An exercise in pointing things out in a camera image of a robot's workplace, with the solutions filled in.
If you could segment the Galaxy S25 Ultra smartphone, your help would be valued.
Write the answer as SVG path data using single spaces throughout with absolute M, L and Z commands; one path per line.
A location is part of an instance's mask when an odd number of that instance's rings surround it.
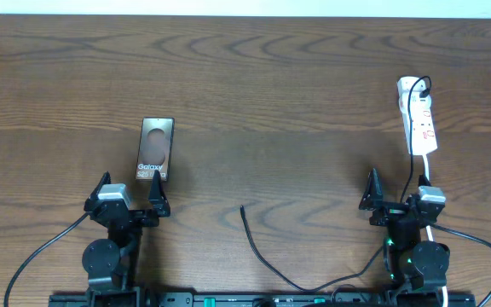
M 170 158 L 175 127 L 174 118 L 146 117 L 136 162 L 136 180 L 152 180 L 158 171 L 162 181 L 170 175 Z

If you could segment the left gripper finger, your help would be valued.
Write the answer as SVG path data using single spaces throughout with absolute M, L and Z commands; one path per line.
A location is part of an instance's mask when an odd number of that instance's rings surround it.
M 155 170 L 148 194 L 148 201 L 159 217 L 170 216 L 170 204 L 163 190 L 163 181 L 159 171 Z
M 92 193 L 90 194 L 90 200 L 98 200 L 98 194 L 101 191 L 101 188 L 105 184 L 110 184 L 111 183 L 111 176 L 108 171 L 106 171 L 102 176 Z

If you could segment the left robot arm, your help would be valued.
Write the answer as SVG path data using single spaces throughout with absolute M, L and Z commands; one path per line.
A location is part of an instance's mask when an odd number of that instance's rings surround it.
M 133 210 L 128 189 L 112 183 L 109 173 L 84 203 L 91 220 L 107 229 L 107 238 L 91 242 L 84 250 L 82 265 L 88 274 L 88 306 L 155 306 L 157 299 L 135 283 L 142 233 L 155 228 L 170 215 L 163 180 L 155 171 L 148 194 L 149 209 Z

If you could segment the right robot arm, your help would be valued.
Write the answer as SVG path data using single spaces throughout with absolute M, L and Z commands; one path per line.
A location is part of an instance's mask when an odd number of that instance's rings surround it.
M 383 244 L 384 263 L 395 283 L 384 293 L 384 300 L 394 306 L 448 306 L 446 273 L 449 267 L 448 246 L 437 243 L 433 235 L 421 238 L 445 207 L 446 197 L 426 176 L 419 179 L 418 192 L 406 201 L 384 199 L 378 172 L 369 172 L 359 208 L 369 211 L 369 223 L 387 229 Z

